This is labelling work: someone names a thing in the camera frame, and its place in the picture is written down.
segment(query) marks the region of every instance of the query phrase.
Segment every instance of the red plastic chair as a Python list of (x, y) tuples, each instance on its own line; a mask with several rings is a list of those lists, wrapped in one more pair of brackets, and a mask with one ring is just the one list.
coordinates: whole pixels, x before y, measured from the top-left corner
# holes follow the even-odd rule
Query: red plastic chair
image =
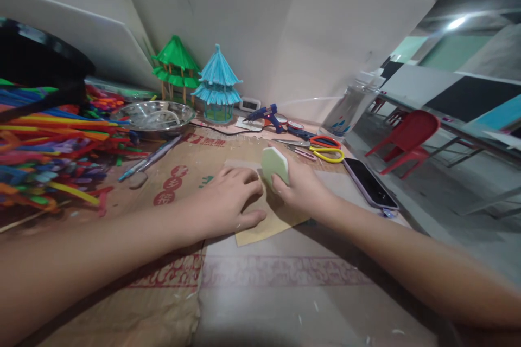
[(385, 104), (385, 100), (376, 98), (376, 100), (374, 101), (374, 107), (371, 110), (371, 114), (376, 114), (378, 112), (378, 110), (380, 110), (382, 108), (382, 106), (384, 104)]
[(407, 111), (403, 110), (395, 110), (395, 113), (389, 118), (389, 125), (393, 126), (395, 122), (397, 124), (402, 123), (402, 121), (409, 115)]
[(440, 128), (440, 121), (431, 113), (422, 110), (411, 112), (405, 120), (400, 123), (381, 143), (371, 149), (365, 156), (369, 156), (387, 144), (395, 144), (396, 147), (385, 156), (384, 161), (389, 162), (395, 157), (401, 156), (391, 166), (380, 172), (380, 175), (387, 175), (393, 169), (410, 160), (418, 161), (409, 171), (402, 176), (407, 178), (416, 168), (429, 158), (422, 145)]

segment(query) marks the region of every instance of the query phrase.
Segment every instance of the hand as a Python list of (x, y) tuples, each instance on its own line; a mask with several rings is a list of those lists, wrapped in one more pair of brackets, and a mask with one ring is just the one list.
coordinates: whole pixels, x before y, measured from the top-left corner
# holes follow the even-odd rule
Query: hand
[(320, 220), (326, 209), (338, 203), (339, 198), (321, 182), (309, 165), (289, 157), (288, 173), (289, 186), (279, 175), (273, 175), (271, 179), (275, 191), (292, 208), (310, 213)]
[(202, 238), (249, 229), (266, 218), (263, 210), (242, 214), (246, 201), (262, 195), (262, 183), (249, 168), (224, 167), (202, 190), (186, 198), (189, 223)]

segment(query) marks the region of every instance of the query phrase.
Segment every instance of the glue gun cable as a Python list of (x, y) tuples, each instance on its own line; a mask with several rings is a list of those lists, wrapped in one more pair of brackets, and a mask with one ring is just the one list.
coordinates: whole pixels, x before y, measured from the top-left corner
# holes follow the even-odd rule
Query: glue gun cable
[(273, 125), (266, 125), (266, 126), (263, 126), (262, 129), (260, 129), (260, 130), (243, 130), (243, 131), (240, 131), (240, 132), (237, 132), (237, 133), (225, 133), (224, 131), (220, 131), (220, 130), (218, 130), (218, 129), (214, 128), (214, 127), (210, 127), (210, 126), (202, 126), (202, 125), (195, 124), (195, 123), (190, 123), (190, 125), (196, 126), (196, 127), (208, 128), (210, 130), (213, 130), (213, 131), (216, 131), (218, 133), (224, 134), (225, 136), (237, 136), (239, 134), (244, 134), (244, 133), (260, 133), (267, 127), (274, 127)]

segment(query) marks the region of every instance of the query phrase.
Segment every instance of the red scissors handle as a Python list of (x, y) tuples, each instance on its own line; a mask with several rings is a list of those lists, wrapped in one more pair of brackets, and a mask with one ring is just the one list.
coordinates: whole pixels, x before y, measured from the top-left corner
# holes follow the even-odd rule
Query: red scissors handle
[(322, 147), (342, 149), (342, 145), (337, 140), (328, 136), (313, 136), (309, 139), (309, 143)]

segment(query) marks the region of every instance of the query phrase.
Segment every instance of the green paper pagoda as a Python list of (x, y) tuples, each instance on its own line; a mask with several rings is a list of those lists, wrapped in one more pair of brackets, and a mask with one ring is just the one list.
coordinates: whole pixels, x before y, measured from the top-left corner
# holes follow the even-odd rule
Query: green paper pagoda
[[(163, 100), (165, 99), (165, 83), (170, 99), (174, 99), (173, 86), (183, 88), (183, 102), (186, 104), (186, 88), (196, 89), (199, 87), (197, 73), (199, 67), (188, 54), (183, 46), (181, 39), (173, 35), (170, 42), (160, 51), (157, 56), (152, 56), (160, 62), (160, 66), (154, 68), (153, 74), (162, 81)], [(192, 106), (195, 103), (195, 96), (192, 96)]]

